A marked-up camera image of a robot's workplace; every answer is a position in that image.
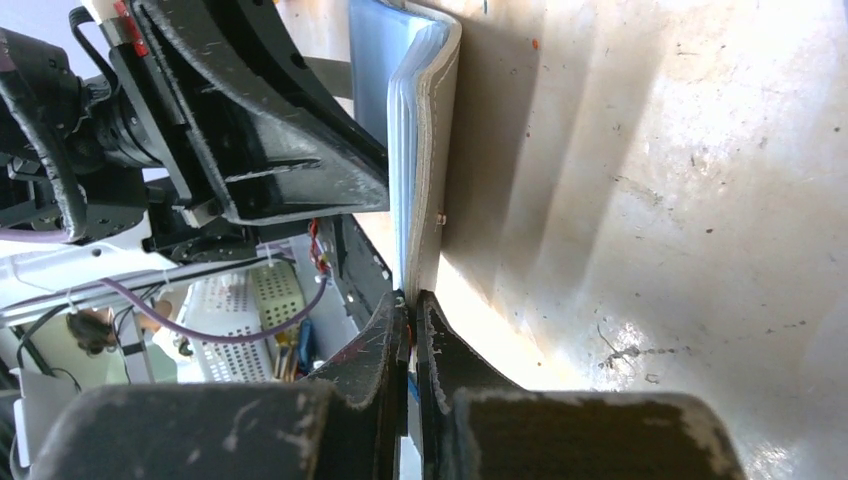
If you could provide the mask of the grey leather card holder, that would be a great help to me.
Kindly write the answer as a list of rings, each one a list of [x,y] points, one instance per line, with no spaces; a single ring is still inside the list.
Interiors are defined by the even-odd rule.
[[[388,150],[393,287],[435,288],[462,25],[414,1],[350,1],[350,57],[310,58],[332,96]]]

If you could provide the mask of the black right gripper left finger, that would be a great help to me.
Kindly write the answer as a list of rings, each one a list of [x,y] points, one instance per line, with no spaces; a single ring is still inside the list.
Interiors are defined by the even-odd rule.
[[[406,302],[293,382],[114,385],[59,415],[33,479],[395,479]]]

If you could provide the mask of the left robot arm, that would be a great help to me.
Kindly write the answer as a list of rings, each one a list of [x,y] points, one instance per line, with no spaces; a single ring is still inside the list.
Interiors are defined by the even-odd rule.
[[[1,322],[105,277],[235,264],[313,218],[388,205],[384,147],[276,1],[5,1]]]

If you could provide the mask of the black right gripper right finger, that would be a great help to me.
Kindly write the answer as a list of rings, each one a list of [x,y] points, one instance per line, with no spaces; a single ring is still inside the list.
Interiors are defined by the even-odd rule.
[[[680,393],[531,391],[416,307],[422,471],[427,479],[741,479],[724,423]]]

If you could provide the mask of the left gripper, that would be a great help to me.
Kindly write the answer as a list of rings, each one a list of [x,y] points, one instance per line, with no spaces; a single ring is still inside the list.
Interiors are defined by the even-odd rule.
[[[116,1],[107,55],[1,33],[1,252],[114,238],[205,260],[275,224],[389,205],[386,149],[271,1]]]

